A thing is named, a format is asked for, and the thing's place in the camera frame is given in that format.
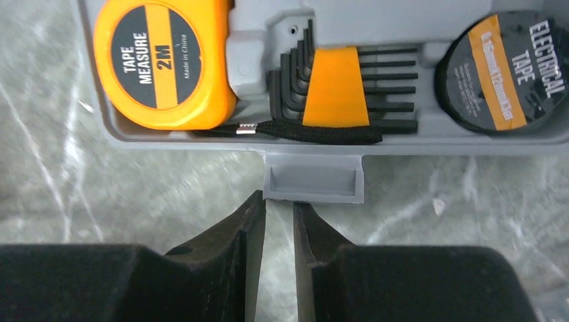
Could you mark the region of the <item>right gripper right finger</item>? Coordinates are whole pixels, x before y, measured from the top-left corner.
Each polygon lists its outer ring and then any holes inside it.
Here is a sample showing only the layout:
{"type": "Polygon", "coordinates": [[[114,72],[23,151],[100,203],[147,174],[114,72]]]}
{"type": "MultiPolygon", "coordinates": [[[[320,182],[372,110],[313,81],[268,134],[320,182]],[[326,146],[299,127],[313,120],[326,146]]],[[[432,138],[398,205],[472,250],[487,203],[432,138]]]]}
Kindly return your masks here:
{"type": "Polygon", "coordinates": [[[346,315],[346,285],[335,257],[353,243],[322,219],[309,203],[293,205],[299,321],[339,321],[346,315]]]}

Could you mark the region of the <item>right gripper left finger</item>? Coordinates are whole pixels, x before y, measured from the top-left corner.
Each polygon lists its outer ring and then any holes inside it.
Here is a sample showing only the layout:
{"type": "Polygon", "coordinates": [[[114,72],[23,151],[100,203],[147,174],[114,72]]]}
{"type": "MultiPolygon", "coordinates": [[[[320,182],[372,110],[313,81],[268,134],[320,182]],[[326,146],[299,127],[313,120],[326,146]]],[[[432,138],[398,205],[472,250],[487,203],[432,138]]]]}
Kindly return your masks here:
{"type": "Polygon", "coordinates": [[[254,321],[266,231],[266,201],[254,191],[231,215],[169,250],[189,269],[190,321],[254,321]]]}

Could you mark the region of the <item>grey tool case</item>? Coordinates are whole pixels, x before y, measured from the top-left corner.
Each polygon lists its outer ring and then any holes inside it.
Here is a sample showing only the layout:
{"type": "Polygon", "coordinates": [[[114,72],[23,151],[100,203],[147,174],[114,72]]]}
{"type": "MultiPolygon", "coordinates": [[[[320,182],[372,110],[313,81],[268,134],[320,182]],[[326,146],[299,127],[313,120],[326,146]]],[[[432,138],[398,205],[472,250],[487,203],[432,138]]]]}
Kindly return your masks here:
{"type": "Polygon", "coordinates": [[[539,10],[568,19],[567,1],[233,1],[225,44],[227,75],[238,102],[224,123],[258,123],[271,119],[269,70],[281,54],[303,38],[313,20],[317,48],[364,50],[414,48],[414,54],[371,56],[371,61],[415,60],[416,80],[379,81],[379,86],[414,86],[413,113],[389,113],[387,119],[415,118],[418,131],[384,134],[367,145],[327,145],[264,135],[201,136],[200,130],[156,130],[123,116],[101,86],[93,49],[93,32],[107,1],[74,1],[78,26],[90,64],[90,90],[105,135],[117,145],[138,149],[243,150],[264,157],[263,194],[267,199],[312,203],[361,203],[362,159],[371,155],[532,155],[568,151],[568,103],[541,126],[529,131],[487,135],[461,127],[439,105],[434,92],[437,64],[452,42],[477,21],[502,11],[539,10]]]}

